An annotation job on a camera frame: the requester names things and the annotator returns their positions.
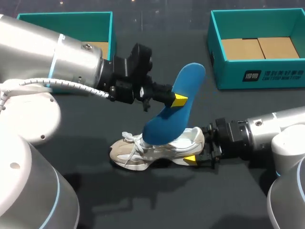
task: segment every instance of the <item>logo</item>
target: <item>logo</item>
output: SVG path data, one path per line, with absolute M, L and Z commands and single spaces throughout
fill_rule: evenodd
M 244 73 L 243 82 L 255 82 L 258 81 L 261 74 L 261 70 L 248 70 Z

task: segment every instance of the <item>teal box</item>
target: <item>teal box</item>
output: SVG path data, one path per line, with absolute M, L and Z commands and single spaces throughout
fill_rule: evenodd
M 17 19 L 82 42 L 107 42 L 107 55 L 104 58 L 111 60 L 115 54 L 116 36 L 112 12 L 21 13 Z
M 294 59 L 228 60 L 224 39 L 290 37 Z M 213 10 L 207 39 L 218 89 L 305 87 L 303 9 Z

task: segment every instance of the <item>sneaker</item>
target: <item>sneaker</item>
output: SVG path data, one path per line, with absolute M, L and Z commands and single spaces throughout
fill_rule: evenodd
M 165 158 L 179 165 L 188 165 L 183 158 L 200 154 L 204 147 L 204 135 L 199 127 L 186 128 L 174 141 L 152 146 L 141 135 L 123 132 L 123 139 L 111 146 L 110 158 L 117 165 L 130 170 L 142 171 L 157 159 Z

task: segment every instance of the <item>cardboard box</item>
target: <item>cardboard box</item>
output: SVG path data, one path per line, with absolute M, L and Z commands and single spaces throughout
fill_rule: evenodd
M 208 49 L 219 89 L 305 87 L 303 9 L 213 10 Z
M 17 19 L 92 43 L 102 49 L 104 59 L 115 54 L 112 12 L 21 13 Z

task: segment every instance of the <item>shoe insole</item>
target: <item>shoe insole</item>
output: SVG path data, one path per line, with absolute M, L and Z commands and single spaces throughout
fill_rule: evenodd
M 186 96 L 183 107 L 165 107 L 151 119 L 142 131 L 143 140 L 155 146 L 165 145 L 178 138 L 185 130 L 194 98 L 201 87 L 205 68 L 198 63 L 190 63 L 179 72 L 172 91 Z

